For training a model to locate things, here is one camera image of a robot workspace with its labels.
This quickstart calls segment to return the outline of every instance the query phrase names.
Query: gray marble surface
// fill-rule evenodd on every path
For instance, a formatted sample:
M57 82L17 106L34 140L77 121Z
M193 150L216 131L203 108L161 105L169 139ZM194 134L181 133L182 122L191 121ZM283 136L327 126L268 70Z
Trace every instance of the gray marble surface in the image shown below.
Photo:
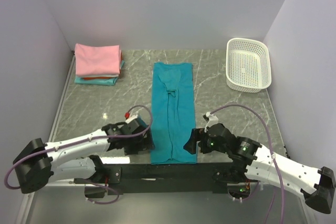
M228 103L246 105L265 119L275 152L284 155L283 141L266 90L243 93L226 84L224 50L124 50L125 60L121 76L115 86L74 84L75 64L51 141L62 141L95 131L108 123L124 120L128 108L143 104L151 106L153 64L191 62L193 64L196 126L204 127L203 114ZM149 116L139 112L145 121ZM227 108L216 113L235 135L246 136L268 146L263 125L252 113L243 108ZM123 150L100 153L113 163L150 163L149 152L125 157ZM198 153L197 161L230 162L222 153Z

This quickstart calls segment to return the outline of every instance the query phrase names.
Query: teal cloth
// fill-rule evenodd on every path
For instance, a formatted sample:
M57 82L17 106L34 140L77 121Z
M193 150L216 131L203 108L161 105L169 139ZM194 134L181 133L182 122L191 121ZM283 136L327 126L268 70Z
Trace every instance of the teal cloth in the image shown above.
M124 65L124 61L121 61L120 68ZM110 78L110 79L93 79L93 80L84 80L83 78L80 78L78 76L75 77L75 83L76 84L94 84L94 85L107 85L107 86L113 86L118 77Z
M191 63L154 64L152 164L197 162L196 154L183 149L196 127L192 67Z

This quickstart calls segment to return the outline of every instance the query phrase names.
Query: white basket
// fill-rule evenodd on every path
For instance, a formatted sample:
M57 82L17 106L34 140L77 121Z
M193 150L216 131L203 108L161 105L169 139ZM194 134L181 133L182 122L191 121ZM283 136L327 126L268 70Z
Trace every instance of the white basket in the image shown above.
M234 38L226 48L226 83L234 90L257 93L271 84L268 48L252 39Z

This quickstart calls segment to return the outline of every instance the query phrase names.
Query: folded shirt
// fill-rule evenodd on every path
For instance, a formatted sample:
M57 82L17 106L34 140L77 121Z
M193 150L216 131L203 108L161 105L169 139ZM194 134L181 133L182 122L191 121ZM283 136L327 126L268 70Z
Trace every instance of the folded shirt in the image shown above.
M114 78L120 74L121 50L119 46L75 46L76 76L82 78Z
M105 86L113 86L115 85L118 77L109 78L109 79L92 79L92 80L84 80L81 77L75 77L76 84L94 84L94 85L105 85Z

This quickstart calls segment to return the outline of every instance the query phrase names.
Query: wall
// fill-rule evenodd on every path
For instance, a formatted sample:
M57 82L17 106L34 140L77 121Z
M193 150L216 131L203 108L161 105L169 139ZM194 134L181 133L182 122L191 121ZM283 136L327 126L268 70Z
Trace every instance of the wall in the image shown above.
M0 0L0 175L28 141L47 140L70 66L70 49L43 0ZM17 185L15 176L10 180ZM22 194L0 183L1 223Z
M286 0L265 43L269 88L289 154L296 161L336 171L336 0ZM336 223L316 214L319 223Z
M71 48L226 48L263 40L284 0L46 0Z

